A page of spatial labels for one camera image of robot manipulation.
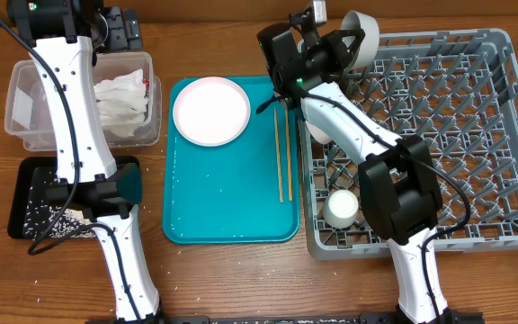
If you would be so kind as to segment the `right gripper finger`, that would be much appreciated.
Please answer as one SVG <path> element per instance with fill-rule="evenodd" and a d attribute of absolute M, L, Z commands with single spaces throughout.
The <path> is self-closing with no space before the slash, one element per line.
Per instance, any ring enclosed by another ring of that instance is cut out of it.
<path fill-rule="evenodd" d="M 337 66 L 339 71 L 351 70 L 359 56 L 360 42 L 352 42 L 346 46 L 343 42 L 337 45 Z"/>
<path fill-rule="evenodd" d="M 335 42 L 342 42 L 344 38 L 351 38 L 351 42 L 347 44 L 346 47 L 360 48 L 365 36 L 365 31 L 361 27 L 358 27 L 354 29 L 334 30 L 331 32 L 329 39 Z"/>

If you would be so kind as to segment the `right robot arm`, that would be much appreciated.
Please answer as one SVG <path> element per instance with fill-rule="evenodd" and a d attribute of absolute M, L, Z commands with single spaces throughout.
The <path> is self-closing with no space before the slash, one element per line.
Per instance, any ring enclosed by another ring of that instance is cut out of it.
<path fill-rule="evenodd" d="M 399 286 L 397 315 L 404 322 L 440 323 L 449 314 L 432 247 L 442 208 L 438 175 L 424 140 L 401 137 L 378 125 L 331 80 L 362 48 L 367 29 L 348 27 L 301 36 L 299 51 L 290 23 L 257 34 L 274 87 L 274 100 L 300 109 L 356 164 L 360 202 L 371 229 L 387 241 Z"/>

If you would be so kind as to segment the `small white cup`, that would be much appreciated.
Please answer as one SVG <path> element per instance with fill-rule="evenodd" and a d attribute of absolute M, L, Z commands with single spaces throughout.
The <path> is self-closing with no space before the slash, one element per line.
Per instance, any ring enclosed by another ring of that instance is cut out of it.
<path fill-rule="evenodd" d="M 359 210 L 359 200 L 349 190 L 337 190 L 332 192 L 324 203 L 324 220 L 332 227 L 338 229 L 348 228 L 355 223 Z"/>

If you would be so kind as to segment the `grey bowl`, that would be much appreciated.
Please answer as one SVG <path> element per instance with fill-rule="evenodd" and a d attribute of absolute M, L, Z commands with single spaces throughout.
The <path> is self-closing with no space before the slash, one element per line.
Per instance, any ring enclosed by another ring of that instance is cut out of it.
<path fill-rule="evenodd" d="M 353 30 L 360 27 L 364 31 L 364 38 L 360 47 L 354 53 L 352 62 L 348 66 L 349 70 L 356 68 L 365 68 L 376 57 L 380 44 L 380 28 L 377 21 L 365 14 L 349 11 L 341 23 L 342 30 Z"/>

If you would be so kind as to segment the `small pink bowl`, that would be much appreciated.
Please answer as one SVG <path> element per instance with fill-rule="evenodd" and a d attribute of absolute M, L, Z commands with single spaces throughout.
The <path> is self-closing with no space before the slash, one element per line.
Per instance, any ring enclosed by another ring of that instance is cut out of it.
<path fill-rule="evenodd" d="M 310 122 L 305 121 L 305 125 L 307 126 L 310 135 L 316 142 L 325 145 L 332 141 L 332 139 L 326 133 L 324 133 L 322 130 L 320 130 L 318 127 L 311 124 Z"/>

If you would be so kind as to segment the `white napkin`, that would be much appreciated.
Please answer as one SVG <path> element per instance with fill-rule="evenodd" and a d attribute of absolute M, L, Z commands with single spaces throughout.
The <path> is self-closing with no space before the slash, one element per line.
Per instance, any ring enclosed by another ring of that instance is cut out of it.
<path fill-rule="evenodd" d="M 143 70 L 104 79 L 94 86 L 94 93 L 102 126 L 118 137 L 132 137 L 149 103 Z"/>

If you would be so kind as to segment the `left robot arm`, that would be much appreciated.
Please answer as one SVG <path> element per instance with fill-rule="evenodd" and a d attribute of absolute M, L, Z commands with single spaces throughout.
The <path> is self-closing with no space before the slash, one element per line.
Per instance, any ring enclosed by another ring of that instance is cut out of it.
<path fill-rule="evenodd" d="M 103 134 L 94 94 L 96 49 L 109 36 L 100 1 L 13 0 L 7 5 L 48 101 L 57 150 L 57 183 L 50 203 L 82 212 L 75 234 L 92 230 L 108 266 L 121 323 L 157 321 L 161 301 L 138 228 L 143 188 L 134 162 L 117 164 Z"/>

